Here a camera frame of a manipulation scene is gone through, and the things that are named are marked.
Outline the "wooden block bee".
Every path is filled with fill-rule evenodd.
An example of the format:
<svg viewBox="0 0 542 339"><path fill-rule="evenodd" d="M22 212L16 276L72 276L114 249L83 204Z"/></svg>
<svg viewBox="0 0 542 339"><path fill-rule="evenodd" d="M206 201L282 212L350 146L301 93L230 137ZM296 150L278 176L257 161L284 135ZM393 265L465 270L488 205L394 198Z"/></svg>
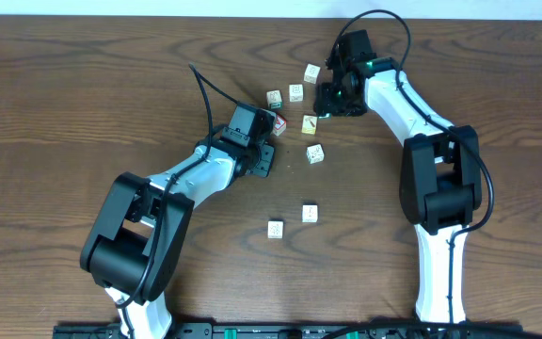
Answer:
<svg viewBox="0 0 542 339"><path fill-rule="evenodd" d="M306 150L306 156L310 164L322 162L325 159L325 153L321 144L311 145Z"/></svg>

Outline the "wooden block ladybug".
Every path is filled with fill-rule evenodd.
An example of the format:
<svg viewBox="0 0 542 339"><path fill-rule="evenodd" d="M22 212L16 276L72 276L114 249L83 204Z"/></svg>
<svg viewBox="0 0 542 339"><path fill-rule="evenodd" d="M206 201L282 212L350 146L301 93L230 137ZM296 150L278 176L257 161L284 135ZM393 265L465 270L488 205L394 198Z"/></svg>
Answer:
<svg viewBox="0 0 542 339"><path fill-rule="evenodd" d="M267 237L269 239L283 238L284 222L281 220L269 220L267 224Z"/></svg>

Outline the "wooden block red scribble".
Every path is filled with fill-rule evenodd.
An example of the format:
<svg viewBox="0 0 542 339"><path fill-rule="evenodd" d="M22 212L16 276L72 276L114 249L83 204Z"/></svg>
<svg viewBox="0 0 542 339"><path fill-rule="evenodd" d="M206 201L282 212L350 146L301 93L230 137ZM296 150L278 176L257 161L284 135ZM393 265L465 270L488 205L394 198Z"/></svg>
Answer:
<svg viewBox="0 0 542 339"><path fill-rule="evenodd" d="M316 223L318 221L318 206L316 204L304 204L302 206L302 222Z"/></svg>

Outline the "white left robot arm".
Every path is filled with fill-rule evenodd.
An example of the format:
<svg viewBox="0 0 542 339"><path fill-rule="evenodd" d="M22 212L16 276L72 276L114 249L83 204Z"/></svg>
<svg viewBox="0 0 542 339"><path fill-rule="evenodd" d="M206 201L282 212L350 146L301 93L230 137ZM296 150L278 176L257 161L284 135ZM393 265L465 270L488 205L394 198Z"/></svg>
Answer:
<svg viewBox="0 0 542 339"><path fill-rule="evenodd" d="M196 207L245 175L268 176L275 113L238 105L183 162L162 173L119 175L80 255L80 267L113 299L113 338L164 338L172 326L164 292Z"/></svg>

